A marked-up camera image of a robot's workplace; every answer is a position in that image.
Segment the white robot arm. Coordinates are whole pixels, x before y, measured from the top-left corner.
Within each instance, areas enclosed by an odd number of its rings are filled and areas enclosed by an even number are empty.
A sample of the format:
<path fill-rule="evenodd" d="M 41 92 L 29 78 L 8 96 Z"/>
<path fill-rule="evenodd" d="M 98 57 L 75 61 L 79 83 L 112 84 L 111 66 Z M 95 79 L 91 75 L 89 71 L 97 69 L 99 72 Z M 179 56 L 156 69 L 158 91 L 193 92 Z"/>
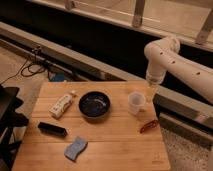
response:
<path fill-rule="evenodd" d="M 146 80 L 159 85 L 169 72 L 213 104 L 213 69 L 179 55 L 180 41 L 165 37 L 148 43 L 144 48 L 148 59 Z"/>

